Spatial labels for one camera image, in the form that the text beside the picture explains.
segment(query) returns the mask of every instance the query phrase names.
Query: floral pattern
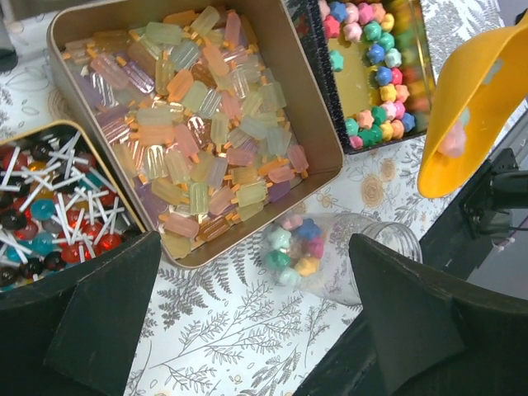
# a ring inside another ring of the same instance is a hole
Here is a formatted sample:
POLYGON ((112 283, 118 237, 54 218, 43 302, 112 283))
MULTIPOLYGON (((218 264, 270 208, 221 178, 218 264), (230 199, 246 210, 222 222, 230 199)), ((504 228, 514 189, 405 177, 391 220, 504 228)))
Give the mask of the floral pattern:
MULTIPOLYGON (((299 0, 287 3, 298 34, 309 34, 299 0)), ((502 26, 495 0, 422 5, 436 74, 457 45, 502 26)), ((70 117, 50 78, 44 38, 52 17, 8 26, 20 62, 0 74, 0 138, 70 117)), ((525 109, 523 103, 504 133, 525 109)), ((415 139, 346 157, 341 175, 294 211, 356 212, 422 236, 451 199, 417 193, 423 145, 415 139)), ((127 396, 292 396, 361 306, 275 285, 260 262, 260 238, 256 233, 197 271, 160 263, 127 396)))

